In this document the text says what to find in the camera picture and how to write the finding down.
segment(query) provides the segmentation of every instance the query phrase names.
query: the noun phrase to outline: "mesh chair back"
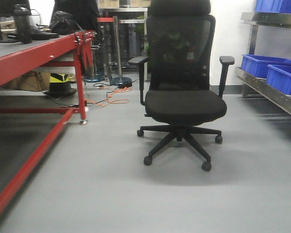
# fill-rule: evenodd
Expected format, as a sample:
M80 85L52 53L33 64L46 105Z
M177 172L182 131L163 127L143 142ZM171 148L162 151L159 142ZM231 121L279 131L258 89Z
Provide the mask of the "mesh chair back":
M211 15L150 16L146 21L152 90L209 90L215 28Z

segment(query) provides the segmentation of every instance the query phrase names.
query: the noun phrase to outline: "blue plastic bin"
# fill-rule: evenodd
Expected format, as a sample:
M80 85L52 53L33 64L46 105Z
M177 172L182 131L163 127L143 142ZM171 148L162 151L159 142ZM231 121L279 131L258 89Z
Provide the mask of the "blue plastic bin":
M242 55L242 69L249 74L266 79L268 73L268 65L287 65L291 66L291 60L278 57L266 57L258 55Z
M257 0L255 12L272 13L275 0Z
M268 65L266 83L286 95L291 95L291 66Z
M291 14L291 0L257 0L255 11Z

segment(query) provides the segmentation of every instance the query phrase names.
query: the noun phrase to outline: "computer monitor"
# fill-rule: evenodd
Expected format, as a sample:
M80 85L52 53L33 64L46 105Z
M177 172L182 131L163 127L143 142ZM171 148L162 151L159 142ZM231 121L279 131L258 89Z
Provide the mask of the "computer monitor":
M0 17L11 17L13 16L14 6L16 4L24 4L24 6L30 10L29 0L0 0ZM0 26L0 43L4 42L16 42L11 39L3 39L2 31Z

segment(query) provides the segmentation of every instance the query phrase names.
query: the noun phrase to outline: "chair headrest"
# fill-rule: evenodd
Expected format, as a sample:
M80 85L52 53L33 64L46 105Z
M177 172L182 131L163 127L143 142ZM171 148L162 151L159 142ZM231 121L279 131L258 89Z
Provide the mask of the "chair headrest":
M204 16L210 14L210 0L152 0L152 16Z

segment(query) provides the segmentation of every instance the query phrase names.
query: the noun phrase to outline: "office chair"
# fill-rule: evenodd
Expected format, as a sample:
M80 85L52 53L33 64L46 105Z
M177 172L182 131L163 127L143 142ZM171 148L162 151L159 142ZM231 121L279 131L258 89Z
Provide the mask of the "office chair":
M146 21L149 57L136 57L129 61L139 66L140 103L147 117L167 123L160 126L142 126L137 131L169 133L144 158L152 164L155 153L173 139L184 138L206 161L204 171L211 169L211 157L193 138L192 134L216 134L215 142L222 143L222 132L198 128L226 114L222 100L231 56L221 56L222 73L219 95L210 91L210 53L215 28L215 18L210 15L209 0L152 0ZM150 87L143 97L144 63L151 62Z

